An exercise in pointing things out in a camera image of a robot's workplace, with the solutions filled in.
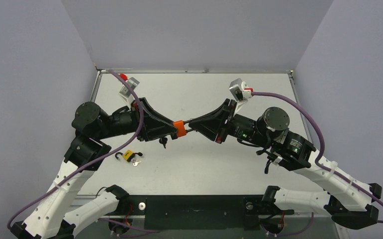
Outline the orange black padlock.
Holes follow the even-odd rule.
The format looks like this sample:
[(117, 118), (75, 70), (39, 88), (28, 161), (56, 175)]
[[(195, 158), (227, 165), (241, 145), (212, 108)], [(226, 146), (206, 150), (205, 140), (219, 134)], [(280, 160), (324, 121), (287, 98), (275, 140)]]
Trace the orange black padlock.
[(186, 129), (186, 124), (190, 123), (191, 120), (179, 120), (176, 122), (173, 122), (173, 126), (177, 129), (177, 133), (175, 134), (176, 138), (183, 137), (187, 135), (189, 132), (192, 132), (193, 129)]

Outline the yellow padlock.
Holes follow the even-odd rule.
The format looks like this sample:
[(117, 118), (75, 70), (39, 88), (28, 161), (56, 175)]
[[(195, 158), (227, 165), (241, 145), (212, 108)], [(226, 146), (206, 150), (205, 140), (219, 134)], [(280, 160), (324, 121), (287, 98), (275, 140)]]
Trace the yellow padlock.
[(117, 152), (115, 154), (115, 158), (117, 160), (124, 159), (126, 162), (131, 162), (136, 156), (142, 157), (143, 153), (142, 152), (133, 152), (131, 150), (127, 150), (126, 152)]

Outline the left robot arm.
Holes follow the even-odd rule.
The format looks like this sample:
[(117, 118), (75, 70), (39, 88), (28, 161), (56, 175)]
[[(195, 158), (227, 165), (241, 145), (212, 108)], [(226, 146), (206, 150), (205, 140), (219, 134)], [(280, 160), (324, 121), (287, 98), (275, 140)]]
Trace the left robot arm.
[(128, 210), (128, 193), (117, 185), (85, 205), (70, 211), (73, 200), (101, 162), (111, 154), (106, 138), (131, 133), (134, 139), (152, 141), (178, 136), (177, 124), (154, 111), (145, 98), (107, 114), (94, 102), (80, 105), (72, 121), (76, 136), (47, 193), (35, 201), (35, 210), (21, 222), (9, 222), (19, 239), (73, 239), (100, 217)]

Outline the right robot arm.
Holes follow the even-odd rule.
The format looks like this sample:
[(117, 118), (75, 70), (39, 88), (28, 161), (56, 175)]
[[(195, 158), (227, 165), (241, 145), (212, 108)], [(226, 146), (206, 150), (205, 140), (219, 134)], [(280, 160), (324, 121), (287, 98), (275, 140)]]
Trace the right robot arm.
[(265, 154), (268, 166), (276, 165), (317, 184), (321, 191), (307, 192), (268, 186), (261, 199), (264, 214), (308, 212), (329, 215), (333, 222), (353, 230), (378, 223), (379, 211), (373, 197), (380, 197), (381, 186), (358, 183), (336, 162), (325, 159), (303, 136), (289, 130), (289, 116), (270, 107), (256, 120), (235, 113), (238, 103), (227, 99), (203, 116), (189, 121), (190, 129), (216, 142), (228, 136)]

